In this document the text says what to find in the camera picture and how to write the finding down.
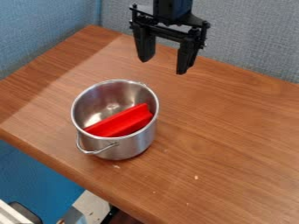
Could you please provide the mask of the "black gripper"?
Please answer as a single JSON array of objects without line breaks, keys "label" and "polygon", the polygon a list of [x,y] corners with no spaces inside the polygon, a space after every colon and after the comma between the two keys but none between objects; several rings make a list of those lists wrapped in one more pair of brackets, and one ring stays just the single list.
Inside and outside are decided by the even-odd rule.
[{"label": "black gripper", "polygon": [[210,22],[192,14],[192,3],[134,3],[130,10],[139,59],[147,62],[155,56],[156,37],[170,39],[180,43],[176,73],[186,74],[206,46]]}]

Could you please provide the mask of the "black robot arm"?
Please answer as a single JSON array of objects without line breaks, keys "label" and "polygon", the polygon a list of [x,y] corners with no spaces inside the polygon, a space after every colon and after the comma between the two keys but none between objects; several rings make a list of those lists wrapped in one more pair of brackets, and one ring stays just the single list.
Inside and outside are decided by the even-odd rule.
[{"label": "black robot arm", "polygon": [[186,74],[206,47],[211,28],[211,23],[192,14],[192,0],[154,0],[152,6],[134,3],[130,10],[138,58],[147,62],[155,56],[156,38],[168,39],[180,44],[176,73]]}]

